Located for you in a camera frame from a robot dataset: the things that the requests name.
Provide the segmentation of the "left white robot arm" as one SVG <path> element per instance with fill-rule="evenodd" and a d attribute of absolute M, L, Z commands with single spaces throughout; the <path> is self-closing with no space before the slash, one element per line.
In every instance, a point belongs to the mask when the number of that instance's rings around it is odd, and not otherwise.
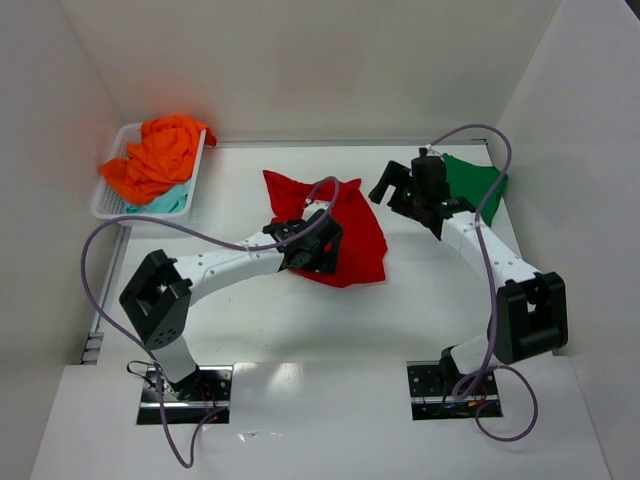
<path fill-rule="evenodd" d="M 190 307 L 257 276 L 283 270 L 333 274 L 342 237 L 342 226 L 320 208 L 306 219 L 271 223 L 230 248 L 177 258 L 156 250 L 142 260 L 119 303 L 164 381 L 179 399 L 190 399 L 203 383 L 183 335 Z"/>

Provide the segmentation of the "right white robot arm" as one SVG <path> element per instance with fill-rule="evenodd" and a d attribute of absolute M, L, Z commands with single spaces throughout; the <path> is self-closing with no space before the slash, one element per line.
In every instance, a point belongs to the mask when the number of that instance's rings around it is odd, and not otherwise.
<path fill-rule="evenodd" d="M 566 286 L 555 272 L 543 273 L 512 251 L 463 196 L 455 196 L 443 159 L 422 151 L 410 166 L 387 163 L 369 198 L 415 220 L 456 251 L 489 284 L 491 312 L 483 335 L 449 347 L 440 363 L 459 395 L 462 379 L 492 367 L 512 365 L 568 342 Z"/>

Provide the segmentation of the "red t shirt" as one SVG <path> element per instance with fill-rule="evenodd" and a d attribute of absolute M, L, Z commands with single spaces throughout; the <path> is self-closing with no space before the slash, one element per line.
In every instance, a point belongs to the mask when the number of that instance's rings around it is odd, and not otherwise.
<path fill-rule="evenodd" d="M 334 193 L 334 183 L 331 181 L 315 187 L 270 170 L 265 170 L 263 177 L 275 222 L 300 218 L 308 197 L 328 202 Z M 331 212 L 331 216 L 343 228 L 336 271 L 326 274 L 298 270 L 298 275 L 336 288 L 386 279 L 383 259 L 387 253 L 387 243 L 360 186 L 359 178 L 342 182 Z"/>

